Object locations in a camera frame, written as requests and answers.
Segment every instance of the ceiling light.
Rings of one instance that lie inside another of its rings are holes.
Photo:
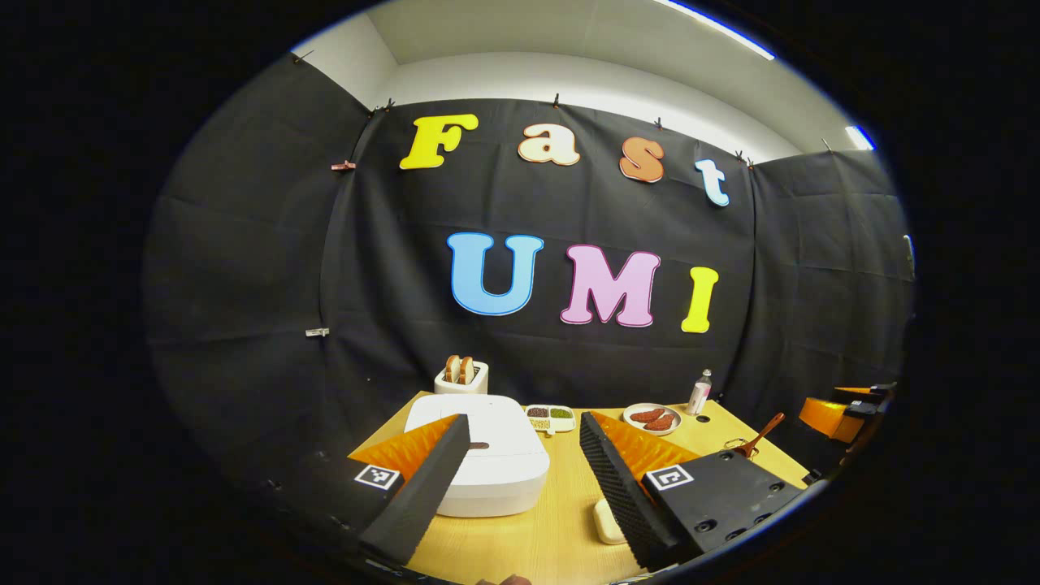
[[[874,145],[867,139],[866,134],[857,126],[846,126],[846,132],[849,133],[849,137],[852,138],[854,145],[859,150],[874,150]]]
[[[726,36],[729,36],[733,41],[736,41],[740,45],[744,45],[745,47],[747,47],[747,48],[751,49],[752,51],[758,53],[765,60],[771,61],[771,60],[773,60],[773,59],[776,58],[773,55],[773,53],[770,53],[765,49],[762,49],[758,45],[755,45],[753,42],[751,42],[746,36],[742,35],[739,32],[736,32],[735,30],[729,29],[726,26],[717,23],[716,21],[713,21],[713,20],[705,17],[704,15],[702,15],[700,12],[695,12],[695,11],[691,10],[690,8],[683,6],[682,4],[679,4],[677,2],[672,2],[670,0],[653,0],[653,1],[656,2],[656,3],[658,3],[658,4],[664,4],[665,6],[668,6],[669,8],[673,8],[675,10],[679,10],[680,12],[686,15],[687,17],[696,20],[697,22],[699,22],[701,24],[706,24],[706,25],[710,26],[711,28],[718,30],[719,32],[722,32]]]

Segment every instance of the bottle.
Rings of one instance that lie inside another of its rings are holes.
[[[703,375],[694,383],[694,393],[691,395],[690,404],[686,405],[686,414],[700,414],[710,391],[711,371],[705,370]]]

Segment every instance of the black fabric backdrop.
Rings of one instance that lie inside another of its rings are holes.
[[[460,113],[479,126],[441,149],[443,166],[398,168],[415,119]],[[523,128],[538,123],[572,130],[581,160],[521,159]],[[659,182],[621,175],[630,136],[664,147]],[[358,169],[329,170],[344,158]],[[726,207],[703,190],[693,164],[703,158],[725,173]],[[892,194],[870,153],[749,171],[695,138],[567,105],[459,100],[369,119],[306,61],[284,59],[199,132],[156,205],[145,273],[153,357],[203,447],[251,481],[318,447],[348,451],[430,389],[452,353],[487,361],[490,391],[521,404],[677,403],[710,367],[716,398],[749,424],[777,410],[794,419],[805,396],[899,368],[910,285]],[[523,309],[458,305],[446,239],[460,231],[495,238],[492,292],[511,285],[505,237],[544,239]],[[661,258],[651,326],[560,320],[573,244],[601,247],[615,275],[632,252]],[[720,275],[703,334],[679,327],[693,266]],[[317,327],[330,336],[304,335]],[[801,446],[803,463],[826,442],[776,436]]]

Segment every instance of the spatula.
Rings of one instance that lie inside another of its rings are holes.
[[[758,442],[758,439],[764,437],[765,433],[772,431],[773,427],[779,425],[781,421],[783,421],[783,412],[778,412],[777,415],[774,416],[773,419],[770,421],[768,425],[765,425],[765,428],[762,429],[762,432],[758,433],[757,437],[751,439],[751,442],[749,443],[742,444],[739,447],[734,447],[733,451],[739,453],[740,455],[744,455],[747,458],[750,458],[751,450],[755,448],[755,443]]]

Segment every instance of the white ceiling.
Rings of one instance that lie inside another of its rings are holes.
[[[367,14],[400,65],[508,51],[599,59],[703,92],[803,152],[824,150],[821,138],[855,148],[854,122],[779,57],[653,0],[396,0]]]

